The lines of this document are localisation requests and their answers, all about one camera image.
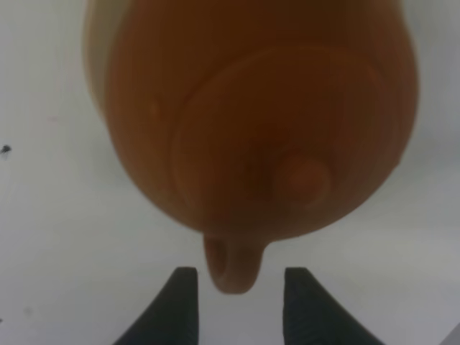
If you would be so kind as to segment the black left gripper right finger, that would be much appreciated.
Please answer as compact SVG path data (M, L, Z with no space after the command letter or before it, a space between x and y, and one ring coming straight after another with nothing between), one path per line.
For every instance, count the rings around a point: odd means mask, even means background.
M382 343L304 267L285 269L283 338L300 345Z

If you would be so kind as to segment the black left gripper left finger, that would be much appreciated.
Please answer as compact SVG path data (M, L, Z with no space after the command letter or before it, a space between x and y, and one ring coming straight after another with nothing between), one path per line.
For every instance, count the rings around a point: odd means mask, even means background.
M144 313L116 345L198 344L198 273L175 269Z

